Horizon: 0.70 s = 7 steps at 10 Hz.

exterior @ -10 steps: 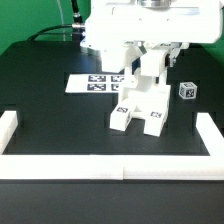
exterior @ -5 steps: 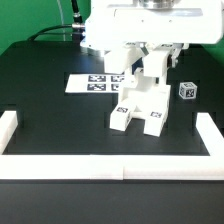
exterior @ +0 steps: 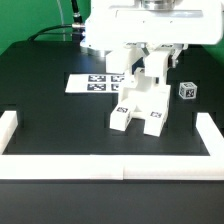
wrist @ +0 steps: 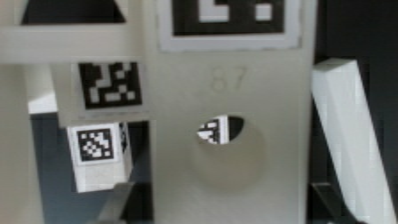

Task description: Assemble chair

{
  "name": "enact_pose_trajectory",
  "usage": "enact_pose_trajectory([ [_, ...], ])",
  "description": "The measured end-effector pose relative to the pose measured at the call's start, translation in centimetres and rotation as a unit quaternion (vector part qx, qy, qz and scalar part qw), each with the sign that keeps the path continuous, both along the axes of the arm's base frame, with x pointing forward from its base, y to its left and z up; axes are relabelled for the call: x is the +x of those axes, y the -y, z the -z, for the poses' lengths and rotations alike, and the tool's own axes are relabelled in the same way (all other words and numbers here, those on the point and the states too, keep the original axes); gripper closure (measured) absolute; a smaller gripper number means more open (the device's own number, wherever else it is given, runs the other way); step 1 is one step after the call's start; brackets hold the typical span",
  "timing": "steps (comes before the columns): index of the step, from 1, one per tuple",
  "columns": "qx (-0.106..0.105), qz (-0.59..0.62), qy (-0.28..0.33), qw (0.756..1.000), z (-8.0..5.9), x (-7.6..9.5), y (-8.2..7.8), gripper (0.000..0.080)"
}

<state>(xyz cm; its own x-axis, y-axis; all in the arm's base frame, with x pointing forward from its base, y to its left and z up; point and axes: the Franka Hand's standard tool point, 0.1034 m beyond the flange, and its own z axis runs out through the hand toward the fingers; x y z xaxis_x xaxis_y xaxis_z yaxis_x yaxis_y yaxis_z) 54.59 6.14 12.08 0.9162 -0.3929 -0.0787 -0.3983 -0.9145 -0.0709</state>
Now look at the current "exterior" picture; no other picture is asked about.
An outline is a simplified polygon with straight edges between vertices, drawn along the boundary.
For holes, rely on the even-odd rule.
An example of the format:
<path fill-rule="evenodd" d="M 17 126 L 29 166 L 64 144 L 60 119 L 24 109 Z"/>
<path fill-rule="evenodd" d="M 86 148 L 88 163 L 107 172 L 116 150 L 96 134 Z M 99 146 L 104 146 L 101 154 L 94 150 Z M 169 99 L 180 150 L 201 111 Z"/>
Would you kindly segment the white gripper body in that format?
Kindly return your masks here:
<path fill-rule="evenodd" d="M 92 0 L 85 22 L 89 47 L 112 50 L 125 43 L 216 44 L 223 36 L 222 0 L 172 0 L 152 10 L 150 0 Z"/>

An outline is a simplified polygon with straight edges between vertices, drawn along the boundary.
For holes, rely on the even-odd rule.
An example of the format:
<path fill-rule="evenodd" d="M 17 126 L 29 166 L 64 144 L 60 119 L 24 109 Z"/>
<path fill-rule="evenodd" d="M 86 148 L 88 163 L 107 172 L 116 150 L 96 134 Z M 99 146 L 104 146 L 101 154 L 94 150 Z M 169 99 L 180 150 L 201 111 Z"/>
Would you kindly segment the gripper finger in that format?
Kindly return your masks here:
<path fill-rule="evenodd" d="M 178 65 L 179 55 L 181 54 L 182 51 L 187 50 L 187 49 L 188 49 L 187 44 L 174 44 L 173 45 L 173 49 L 171 51 L 171 55 L 169 58 L 169 67 L 170 68 L 175 68 Z"/>

